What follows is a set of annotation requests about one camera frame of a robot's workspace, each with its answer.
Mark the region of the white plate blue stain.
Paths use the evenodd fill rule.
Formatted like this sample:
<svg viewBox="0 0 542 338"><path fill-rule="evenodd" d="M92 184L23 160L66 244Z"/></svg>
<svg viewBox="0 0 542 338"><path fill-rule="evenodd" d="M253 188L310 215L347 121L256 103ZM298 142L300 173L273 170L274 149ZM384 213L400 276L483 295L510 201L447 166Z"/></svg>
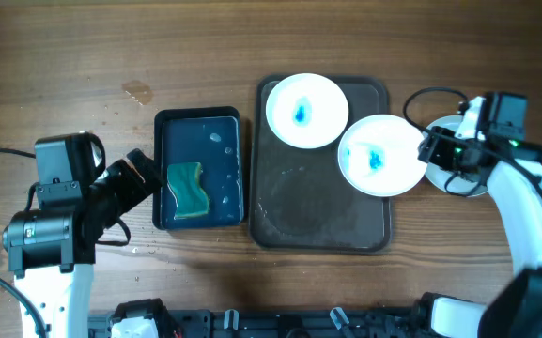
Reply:
<svg viewBox="0 0 542 338"><path fill-rule="evenodd" d="M423 140L423 134L402 117L368 116L344 133L337 163L356 190L377 197L396 196L412 189L425 175L427 164L418 159Z"/></svg>
<svg viewBox="0 0 542 338"><path fill-rule="evenodd" d="M282 142L301 149L332 143L349 119L345 93L327 77L300 73L280 81L269 94L266 118Z"/></svg>
<svg viewBox="0 0 542 338"><path fill-rule="evenodd" d="M462 116L449 115L435 120L427 128L440 128L443 135L455 137L462 122ZM453 155L452 162L446 161L442 166L430 162L426 168L426 178L443 192L468 197L486 193L488 188L481 183L481 175L472 164L467 148L455 146Z"/></svg>

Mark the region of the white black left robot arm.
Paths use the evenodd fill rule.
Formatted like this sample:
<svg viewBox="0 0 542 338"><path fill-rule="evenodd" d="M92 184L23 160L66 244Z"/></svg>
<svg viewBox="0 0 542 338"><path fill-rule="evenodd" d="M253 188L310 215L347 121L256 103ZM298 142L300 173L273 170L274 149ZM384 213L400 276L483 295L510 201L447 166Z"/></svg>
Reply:
<svg viewBox="0 0 542 338"><path fill-rule="evenodd" d="M2 234L15 290L21 295L23 336L86 337L96 248L163 184L154 160L140 149L107 165L89 132L35 143L38 208L16 213Z"/></svg>

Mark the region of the white plate blue stain front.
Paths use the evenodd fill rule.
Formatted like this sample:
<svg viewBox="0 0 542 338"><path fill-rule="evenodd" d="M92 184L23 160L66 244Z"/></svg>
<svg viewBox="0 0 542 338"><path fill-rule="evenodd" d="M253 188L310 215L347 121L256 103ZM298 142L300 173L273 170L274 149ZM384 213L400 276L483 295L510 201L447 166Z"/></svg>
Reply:
<svg viewBox="0 0 542 338"><path fill-rule="evenodd" d="M427 128L440 128L443 135L455 137L462 122L462 116L449 115L435 120ZM486 193L488 188L481 183L481 175L472 164L467 148L455 146L453 155L452 162L446 161L442 166L430 162L426 168L426 178L443 192L468 197Z"/></svg>

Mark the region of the black water basin tray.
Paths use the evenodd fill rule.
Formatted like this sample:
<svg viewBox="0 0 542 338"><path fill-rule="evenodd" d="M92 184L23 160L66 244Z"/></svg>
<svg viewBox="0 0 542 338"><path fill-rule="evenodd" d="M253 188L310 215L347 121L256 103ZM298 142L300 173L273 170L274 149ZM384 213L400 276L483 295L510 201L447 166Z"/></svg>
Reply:
<svg viewBox="0 0 542 338"><path fill-rule="evenodd" d="M154 120L154 161L163 178L153 194L152 222L161 230L238 225L244 216L240 162L240 114L231 107L164 110ZM176 201L166 172L170 164L200 162L209 196L207 215L176 220Z"/></svg>

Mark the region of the dark brown serving tray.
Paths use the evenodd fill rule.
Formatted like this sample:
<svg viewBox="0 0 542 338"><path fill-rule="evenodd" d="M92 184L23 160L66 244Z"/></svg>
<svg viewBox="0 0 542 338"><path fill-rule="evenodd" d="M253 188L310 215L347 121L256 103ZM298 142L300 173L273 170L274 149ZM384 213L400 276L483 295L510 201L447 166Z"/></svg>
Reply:
<svg viewBox="0 0 542 338"><path fill-rule="evenodd" d="M273 74L256 89L248 232L266 249L374 254L392 238L392 201L356 190L337 162L337 141L298 149L274 135L266 103L284 80Z"/></svg>

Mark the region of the green yellow sponge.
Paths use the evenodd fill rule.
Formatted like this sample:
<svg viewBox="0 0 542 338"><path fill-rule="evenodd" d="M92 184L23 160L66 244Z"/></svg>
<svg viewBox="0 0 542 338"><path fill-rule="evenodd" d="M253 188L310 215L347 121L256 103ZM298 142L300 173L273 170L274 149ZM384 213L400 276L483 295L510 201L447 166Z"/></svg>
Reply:
<svg viewBox="0 0 542 338"><path fill-rule="evenodd" d="M209 213L209 196L200 182L202 173L200 162L182 162L168 166L166 180L176 201L176 220L197 218Z"/></svg>

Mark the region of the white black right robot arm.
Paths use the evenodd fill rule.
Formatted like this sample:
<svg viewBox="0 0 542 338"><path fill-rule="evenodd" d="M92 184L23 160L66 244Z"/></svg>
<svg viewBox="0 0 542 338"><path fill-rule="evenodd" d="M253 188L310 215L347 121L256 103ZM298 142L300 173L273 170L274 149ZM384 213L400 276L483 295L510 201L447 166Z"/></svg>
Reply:
<svg viewBox="0 0 542 338"><path fill-rule="evenodd" d="M515 276L489 305L445 296L430 303L428 329L442 337L542 337L542 147L522 127L434 127L421 161L469 174L500 212Z"/></svg>

